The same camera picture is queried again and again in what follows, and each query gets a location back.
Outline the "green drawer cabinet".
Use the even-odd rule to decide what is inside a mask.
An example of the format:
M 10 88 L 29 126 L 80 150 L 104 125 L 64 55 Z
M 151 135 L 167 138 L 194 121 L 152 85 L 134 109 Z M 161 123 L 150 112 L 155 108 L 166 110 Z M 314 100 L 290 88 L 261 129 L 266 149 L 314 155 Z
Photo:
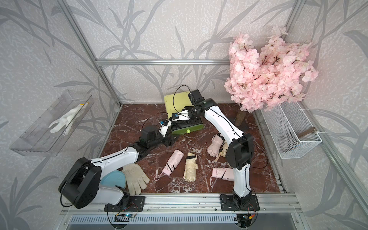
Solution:
M 168 119 L 171 121 L 173 135 L 184 135 L 203 129 L 204 124 L 199 117 L 189 117 L 188 112 L 193 108 L 188 97 L 190 92 L 170 94 L 164 97 L 164 104 Z

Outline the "green top drawer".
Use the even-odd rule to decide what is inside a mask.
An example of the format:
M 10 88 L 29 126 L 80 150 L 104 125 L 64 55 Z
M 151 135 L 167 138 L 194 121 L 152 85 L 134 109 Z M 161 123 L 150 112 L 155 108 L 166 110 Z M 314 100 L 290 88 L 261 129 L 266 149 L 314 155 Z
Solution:
M 171 131 L 173 135 L 190 134 L 191 132 L 203 129 L 204 124 L 200 118 L 190 120 L 173 121 L 171 124 Z

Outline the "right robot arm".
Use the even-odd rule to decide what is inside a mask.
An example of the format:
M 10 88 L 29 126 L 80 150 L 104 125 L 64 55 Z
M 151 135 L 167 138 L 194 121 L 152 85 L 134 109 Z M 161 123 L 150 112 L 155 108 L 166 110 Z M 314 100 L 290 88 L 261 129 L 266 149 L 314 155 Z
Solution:
M 204 99 L 199 90 L 188 94 L 191 104 L 194 106 L 188 114 L 190 117 L 204 117 L 223 136 L 228 144 L 226 159 L 233 168 L 234 196 L 247 197 L 250 192 L 250 166 L 254 155 L 254 138 L 251 134 L 245 134 L 238 129 L 222 113 L 220 107 L 211 98 Z

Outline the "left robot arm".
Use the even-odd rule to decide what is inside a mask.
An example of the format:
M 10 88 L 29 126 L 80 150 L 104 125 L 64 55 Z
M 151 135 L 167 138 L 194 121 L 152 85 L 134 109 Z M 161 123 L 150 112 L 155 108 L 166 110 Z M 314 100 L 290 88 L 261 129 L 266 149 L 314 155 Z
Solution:
M 78 159 L 61 182 L 58 191 L 77 209 L 89 204 L 117 205 L 126 194 L 120 186 L 104 186 L 101 180 L 109 173 L 144 159 L 150 151 L 164 144 L 172 145 L 170 125 L 147 126 L 142 129 L 139 141 L 105 157 Z

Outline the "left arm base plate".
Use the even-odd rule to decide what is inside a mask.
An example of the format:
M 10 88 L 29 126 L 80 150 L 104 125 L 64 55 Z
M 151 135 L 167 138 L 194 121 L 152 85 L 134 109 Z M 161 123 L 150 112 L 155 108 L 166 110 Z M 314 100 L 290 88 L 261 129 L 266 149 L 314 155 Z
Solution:
M 104 212 L 142 212 L 145 204 L 145 199 L 145 196 L 124 197 L 116 205 L 106 204 L 104 207 Z

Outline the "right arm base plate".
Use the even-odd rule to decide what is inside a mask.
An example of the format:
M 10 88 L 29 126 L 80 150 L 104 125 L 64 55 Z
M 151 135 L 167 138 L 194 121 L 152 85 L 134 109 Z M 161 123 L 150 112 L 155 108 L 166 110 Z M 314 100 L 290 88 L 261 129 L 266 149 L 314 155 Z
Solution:
M 222 211 L 259 211 L 259 202 L 256 195 L 249 193 L 245 197 L 220 194 Z

